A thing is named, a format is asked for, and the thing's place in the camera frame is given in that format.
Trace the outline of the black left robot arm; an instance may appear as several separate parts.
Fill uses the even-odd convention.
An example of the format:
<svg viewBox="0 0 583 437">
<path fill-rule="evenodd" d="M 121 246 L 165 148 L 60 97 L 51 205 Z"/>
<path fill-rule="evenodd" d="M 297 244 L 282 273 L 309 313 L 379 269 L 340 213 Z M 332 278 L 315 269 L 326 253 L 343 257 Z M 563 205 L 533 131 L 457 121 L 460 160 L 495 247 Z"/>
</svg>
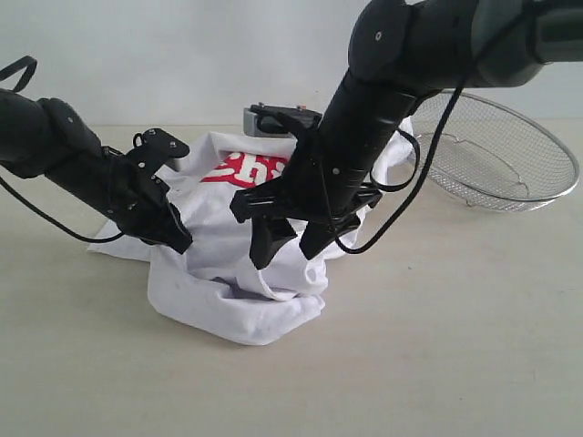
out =
<svg viewBox="0 0 583 437">
<path fill-rule="evenodd" d="M 137 133 L 134 147 L 122 153 L 103 145 L 68 103 L 1 92 L 3 168 L 19 178 L 44 176 L 125 235 L 178 253 L 192 236 L 157 172 L 188 153 L 184 142 L 159 127 Z"/>
</svg>

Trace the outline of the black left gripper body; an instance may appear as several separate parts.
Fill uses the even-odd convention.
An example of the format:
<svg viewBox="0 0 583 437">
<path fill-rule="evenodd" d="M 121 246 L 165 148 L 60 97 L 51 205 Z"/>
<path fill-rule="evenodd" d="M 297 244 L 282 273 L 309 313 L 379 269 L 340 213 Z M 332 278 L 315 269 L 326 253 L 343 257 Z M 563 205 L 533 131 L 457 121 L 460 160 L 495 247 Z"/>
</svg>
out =
<svg viewBox="0 0 583 437">
<path fill-rule="evenodd" d="M 171 222 L 168 187 L 128 157 L 102 157 L 93 163 L 93 209 L 120 231 L 144 241 L 164 241 Z"/>
</svg>

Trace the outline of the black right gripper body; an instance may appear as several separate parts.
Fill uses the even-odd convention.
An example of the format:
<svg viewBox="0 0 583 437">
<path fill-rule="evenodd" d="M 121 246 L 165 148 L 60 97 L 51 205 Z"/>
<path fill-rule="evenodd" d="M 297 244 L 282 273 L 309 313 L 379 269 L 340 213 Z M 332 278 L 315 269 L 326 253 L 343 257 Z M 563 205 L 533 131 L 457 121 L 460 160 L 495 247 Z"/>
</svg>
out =
<svg viewBox="0 0 583 437">
<path fill-rule="evenodd" d="M 298 219 L 341 229 L 381 191 L 365 180 L 383 152 L 383 138 L 351 131 L 309 131 L 298 139 L 281 175 L 235 193 L 230 209 L 248 219 Z"/>
</svg>

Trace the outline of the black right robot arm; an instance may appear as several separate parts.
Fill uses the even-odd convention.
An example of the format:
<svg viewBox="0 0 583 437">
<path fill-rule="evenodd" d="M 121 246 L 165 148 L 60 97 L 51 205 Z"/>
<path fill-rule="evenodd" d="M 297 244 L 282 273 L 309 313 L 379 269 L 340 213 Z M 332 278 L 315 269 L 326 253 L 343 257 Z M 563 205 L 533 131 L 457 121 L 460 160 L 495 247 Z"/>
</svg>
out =
<svg viewBox="0 0 583 437">
<path fill-rule="evenodd" d="M 348 67 L 323 113 L 256 104 L 255 123 L 295 138 L 282 173 L 238 191 L 231 211 L 251 224 L 250 259 L 266 268 L 289 241 L 313 259 L 360 226 L 386 186 L 375 161 L 401 123 L 448 89 L 510 88 L 544 65 L 582 58 L 579 1 L 372 1 L 348 45 Z"/>
</svg>

